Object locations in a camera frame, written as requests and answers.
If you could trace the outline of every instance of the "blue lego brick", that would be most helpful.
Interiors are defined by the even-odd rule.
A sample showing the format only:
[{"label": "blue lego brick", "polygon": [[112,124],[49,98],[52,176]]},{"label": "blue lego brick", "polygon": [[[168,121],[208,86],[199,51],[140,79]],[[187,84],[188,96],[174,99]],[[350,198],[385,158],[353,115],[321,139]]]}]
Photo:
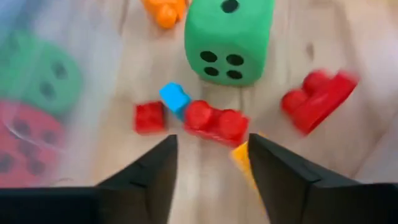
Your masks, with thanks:
[{"label": "blue lego brick", "polygon": [[191,98],[184,92],[181,85],[170,82],[160,91],[165,106],[180,120],[183,120],[184,109],[191,103]]}]

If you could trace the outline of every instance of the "orange toy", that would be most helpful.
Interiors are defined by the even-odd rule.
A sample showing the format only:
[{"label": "orange toy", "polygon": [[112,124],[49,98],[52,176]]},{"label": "orange toy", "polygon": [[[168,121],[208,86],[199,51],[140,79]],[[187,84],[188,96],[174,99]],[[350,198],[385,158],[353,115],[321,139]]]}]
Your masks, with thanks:
[{"label": "orange toy", "polygon": [[141,0],[156,23],[164,29],[173,28],[182,19],[185,0]]}]

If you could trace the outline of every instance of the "yellow building block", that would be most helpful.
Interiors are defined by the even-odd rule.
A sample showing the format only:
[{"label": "yellow building block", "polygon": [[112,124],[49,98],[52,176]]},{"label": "yellow building block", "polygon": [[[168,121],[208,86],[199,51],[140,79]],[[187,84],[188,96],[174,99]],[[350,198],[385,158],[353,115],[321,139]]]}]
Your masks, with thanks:
[{"label": "yellow building block", "polygon": [[251,171],[251,166],[250,166],[250,160],[249,160],[249,151],[248,151],[248,142],[246,141],[236,149],[234,149],[231,152],[231,157],[232,160],[238,165],[239,169],[243,172],[245,178],[248,180],[248,182],[252,185],[252,187],[256,190],[256,192],[259,194],[256,181],[254,180],[252,171]]}]

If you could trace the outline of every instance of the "red building block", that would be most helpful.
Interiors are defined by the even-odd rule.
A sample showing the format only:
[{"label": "red building block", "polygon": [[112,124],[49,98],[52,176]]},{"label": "red building block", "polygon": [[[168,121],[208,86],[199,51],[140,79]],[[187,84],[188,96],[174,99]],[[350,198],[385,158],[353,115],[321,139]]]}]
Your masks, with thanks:
[{"label": "red building block", "polygon": [[281,108],[304,134],[309,134],[351,94],[357,80],[340,71],[330,78],[324,70],[316,70],[304,79],[301,89],[289,91]]},{"label": "red building block", "polygon": [[158,133],[166,130],[164,106],[161,101],[136,105],[134,129],[139,134]]},{"label": "red building block", "polygon": [[192,134],[229,146],[243,142],[249,120],[236,110],[218,110],[203,100],[190,103],[185,110],[184,128]]}]

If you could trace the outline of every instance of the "toy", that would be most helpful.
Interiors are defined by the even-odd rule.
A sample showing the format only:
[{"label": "toy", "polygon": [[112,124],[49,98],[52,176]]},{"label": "toy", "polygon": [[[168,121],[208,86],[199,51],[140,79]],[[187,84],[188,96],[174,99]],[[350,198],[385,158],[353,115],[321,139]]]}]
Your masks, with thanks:
[{"label": "toy", "polygon": [[254,180],[250,160],[249,160],[249,151],[248,151],[248,142],[246,141],[236,149],[231,152],[231,158],[235,162],[235,164],[239,167],[239,169],[243,172],[246,180],[250,183],[250,185],[254,188],[254,190],[259,194],[256,181]]},{"label": "toy", "polygon": [[169,110],[178,119],[183,120],[184,110],[191,102],[191,98],[184,92],[182,87],[177,83],[171,82],[164,86],[159,93]]},{"label": "toy", "polygon": [[146,11],[164,29],[173,28],[181,21],[186,8],[185,0],[142,0]]},{"label": "toy", "polygon": [[243,141],[249,120],[236,110],[218,110],[195,100],[185,110],[184,128],[192,134],[236,147]]},{"label": "toy", "polygon": [[65,145],[63,125],[51,115],[28,105],[0,101],[0,124],[0,130],[5,129],[35,144],[58,150]]},{"label": "toy", "polygon": [[13,32],[0,49],[0,96],[59,115],[79,99],[82,76],[60,48],[26,32]]},{"label": "toy", "polygon": [[0,188],[30,187],[58,165],[63,126],[27,105],[0,102]]},{"label": "toy", "polygon": [[134,129],[139,134],[158,133],[166,130],[164,106],[161,101],[136,105]]},{"label": "toy", "polygon": [[202,79],[244,86],[264,70],[274,0],[193,1],[185,23],[185,53]]},{"label": "toy", "polygon": [[59,153],[43,145],[15,138],[0,137],[0,188],[30,187],[58,164]]},{"label": "toy", "polygon": [[294,126],[304,134],[314,130],[355,89],[357,81],[340,71],[330,78],[327,72],[316,70],[304,80],[301,89],[289,91],[281,101]]}]

